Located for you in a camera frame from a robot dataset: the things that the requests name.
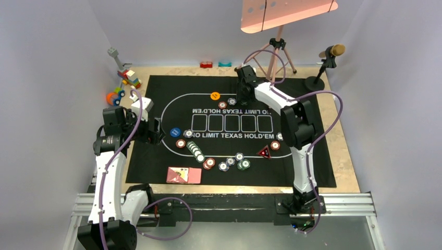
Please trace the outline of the green poker chip stack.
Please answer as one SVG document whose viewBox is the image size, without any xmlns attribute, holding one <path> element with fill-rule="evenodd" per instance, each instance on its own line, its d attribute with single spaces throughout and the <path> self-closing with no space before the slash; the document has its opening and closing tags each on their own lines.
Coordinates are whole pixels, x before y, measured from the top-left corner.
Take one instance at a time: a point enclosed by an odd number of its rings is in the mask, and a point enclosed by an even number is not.
<svg viewBox="0 0 442 250">
<path fill-rule="evenodd" d="M 250 168 L 250 166 L 251 166 L 251 163 L 247 159 L 240 160 L 237 164 L 237 168 L 241 171 L 244 171 L 244 170 Z"/>
</svg>

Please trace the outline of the orange big blind button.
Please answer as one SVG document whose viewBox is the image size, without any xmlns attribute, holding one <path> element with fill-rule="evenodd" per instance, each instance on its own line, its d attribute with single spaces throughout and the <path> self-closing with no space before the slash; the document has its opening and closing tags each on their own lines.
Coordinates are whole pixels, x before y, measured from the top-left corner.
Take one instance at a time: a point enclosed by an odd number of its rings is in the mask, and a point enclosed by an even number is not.
<svg viewBox="0 0 442 250">
<path fill-rule="evenodd" d="M 220 94 L 218 92 L 212 92 L 210 94 L 210 98 L 211 98 L 211 100 L 217 101 L 220 99 Z"/>
</svg>

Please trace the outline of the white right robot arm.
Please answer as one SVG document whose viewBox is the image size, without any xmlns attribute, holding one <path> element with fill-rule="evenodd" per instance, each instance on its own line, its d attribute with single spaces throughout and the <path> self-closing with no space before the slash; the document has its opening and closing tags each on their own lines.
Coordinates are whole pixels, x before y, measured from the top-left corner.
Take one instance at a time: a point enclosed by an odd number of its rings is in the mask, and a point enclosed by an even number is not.
<svg viewBox="0 0 442 250">
<path fill-rule="evenodd" d="M 311 102 L 298 101 L 274 84 L 260 79 L 250 65 L 235 69 L 235 72 L 238 75 L 238 102 L 248 104 L 259 101 L 280 116 L 283 142 L 291 150 L 294 171 L 293 198 L 288 209 L 295 214 L 309 211 L 318 200 L 313 164 L 313 142 L 317 129 Z"/>
</svg>

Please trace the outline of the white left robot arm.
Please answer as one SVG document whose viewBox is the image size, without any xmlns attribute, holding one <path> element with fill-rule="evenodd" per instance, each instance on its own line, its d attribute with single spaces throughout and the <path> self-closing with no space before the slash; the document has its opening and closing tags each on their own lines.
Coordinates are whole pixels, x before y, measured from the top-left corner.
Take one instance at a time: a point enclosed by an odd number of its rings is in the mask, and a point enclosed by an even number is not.
<svg viewBox="0 0 442 250">
<path fill-rule="evenodd" d="M 155 208 L 148 184 L 131 186 L 121 193 L 123 168 L 131 141 L 157 145 L 165 134 L 161 119 L 138 108 L 105 108 L 93 150 L 97 181 L 87 225 L 77 238 L 85 249 L 135 249 L 137 223 L 142 213 Z"/>
</svg>

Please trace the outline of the blue small blind button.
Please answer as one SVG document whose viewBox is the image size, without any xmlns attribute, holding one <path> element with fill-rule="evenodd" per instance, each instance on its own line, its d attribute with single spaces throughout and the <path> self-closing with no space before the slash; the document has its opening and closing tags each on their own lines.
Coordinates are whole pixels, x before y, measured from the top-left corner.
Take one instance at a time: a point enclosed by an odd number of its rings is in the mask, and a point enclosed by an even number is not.
<svg viewBox="0 0 442 250">
<path fill-rule="evenodd" d="M 169 134 L 173 138 L 178 138 L 181 136 L 181 129 L 178 127 L 174 127 L 170 130 Z"/>
</svg>

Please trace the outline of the red triangular dealer button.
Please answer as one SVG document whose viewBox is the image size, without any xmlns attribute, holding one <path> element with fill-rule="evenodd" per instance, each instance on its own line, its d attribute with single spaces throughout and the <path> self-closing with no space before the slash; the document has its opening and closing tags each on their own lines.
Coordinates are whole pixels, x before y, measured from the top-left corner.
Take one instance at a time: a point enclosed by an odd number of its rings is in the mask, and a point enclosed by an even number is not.
<svg viewBox="0 0 442 250">
<path fill-rule="evenodd" d="M 271 154 L 270 154 L 269 146 L 266 145 L 265 147 L 263 147 L 261 150 L 259 150 L 257 155 L 260 156 L 260 157 L 266 158 L 266 159 L 271 159 Z"/>
</svg>

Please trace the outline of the red poker chip stack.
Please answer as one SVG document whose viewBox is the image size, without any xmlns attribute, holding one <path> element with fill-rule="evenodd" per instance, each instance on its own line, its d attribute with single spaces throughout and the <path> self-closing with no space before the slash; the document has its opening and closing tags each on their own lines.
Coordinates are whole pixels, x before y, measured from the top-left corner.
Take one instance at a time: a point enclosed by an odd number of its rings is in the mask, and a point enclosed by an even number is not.
<svg viewBox="0 0 442 250">
<path fill-rule="evenodd" d="M 206 170 L 210 170 L 215 166 L 215 159 L 214 158 L 207 158 L 203 162 L 203 168 Z"/>
</svg>

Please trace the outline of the blue poker chip stack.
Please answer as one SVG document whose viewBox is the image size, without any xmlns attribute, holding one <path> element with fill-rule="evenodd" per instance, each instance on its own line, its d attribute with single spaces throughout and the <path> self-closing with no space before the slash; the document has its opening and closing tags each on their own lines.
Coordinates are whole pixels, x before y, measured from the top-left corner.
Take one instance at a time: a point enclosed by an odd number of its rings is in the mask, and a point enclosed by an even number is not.
<svg viewBox="0 0 442 250">
<path fill-rule="evenodd" d="M 220 171 L 226 172 L 226 171 L 229 170 L 229 165 L 228 165 L 226 162 L 220 162 L 220 163 L 218 164 L 218 169 L 219 169 Z"/>
</svg>

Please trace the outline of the red playing card box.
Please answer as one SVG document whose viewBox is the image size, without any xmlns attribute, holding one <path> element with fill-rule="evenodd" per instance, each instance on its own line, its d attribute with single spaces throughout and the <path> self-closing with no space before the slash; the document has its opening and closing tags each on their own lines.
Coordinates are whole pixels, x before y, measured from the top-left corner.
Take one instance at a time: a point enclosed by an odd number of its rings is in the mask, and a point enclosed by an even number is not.
<svg viewBox="0 0 442 250">
<path fill-rule="evenodd" d="M 166 183 L 200 184 L 202 169 L 186 167 L 168 167 Z"/>
</svg>

